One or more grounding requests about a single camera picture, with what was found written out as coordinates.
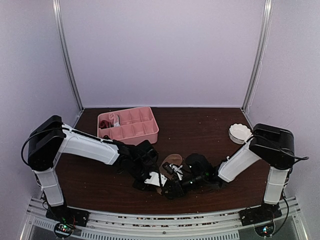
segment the pink compartment organizer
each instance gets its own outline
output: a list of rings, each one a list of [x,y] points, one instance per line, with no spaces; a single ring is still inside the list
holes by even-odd
[[[100,122],[106,120],[113,125],[119,120],[120,126],[99,128]],[[98,116],[97,136],[105,135],[112,140],[125,144],[138,145],[144,140],[154,144],[158,140],[159,128],[150,107],[137,107],[120,111],[102,113]]]

